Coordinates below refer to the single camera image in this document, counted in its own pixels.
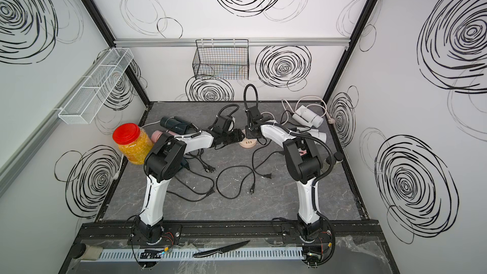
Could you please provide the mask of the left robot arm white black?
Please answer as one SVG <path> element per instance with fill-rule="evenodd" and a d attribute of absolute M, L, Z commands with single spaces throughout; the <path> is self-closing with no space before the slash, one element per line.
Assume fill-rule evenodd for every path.
<path fill-rule="evenodd" d="M 133 235 L 149 245 L 158 244 L 164 238 L 162 220 L 167 188 L 183 168 L 186 154 L 222 144 L 240 143 L 243 139 L 244 132 L 233 125 L 233 119 L 186 134 L 170 128 L 162 132 L 143 165 L 147 189 L 142 210 L 135 218 Z"/>

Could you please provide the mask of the round beige power strip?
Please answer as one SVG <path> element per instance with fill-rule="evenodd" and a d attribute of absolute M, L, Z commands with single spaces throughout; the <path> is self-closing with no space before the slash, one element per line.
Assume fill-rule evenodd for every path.
<path fill-rule="evenodd" d="M 257 139 L 244 138 L 238 143 L 242 148 L 253 148 L 257 145 Z"/>

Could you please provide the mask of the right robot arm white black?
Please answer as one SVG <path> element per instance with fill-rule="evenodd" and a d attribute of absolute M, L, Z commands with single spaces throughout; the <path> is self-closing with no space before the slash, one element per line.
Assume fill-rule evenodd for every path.
<path fill-rule="evenodd" d="M 293 131 L 274 120 L 264 117 L 257 106 L 246 108 L 246 133 L 252 138 L 266 138 L 281 146 L 287 170 L 298 187 L 298 231 L 305 242 L 313 242 L 322 232 L 332 227 L 318 205 L 317 185 L 336 163 L 330 147 L 320 138 L 308 132 Z M 322 146 L 331 157 L 325 172 L 324 160 L 318 150 Z"/>

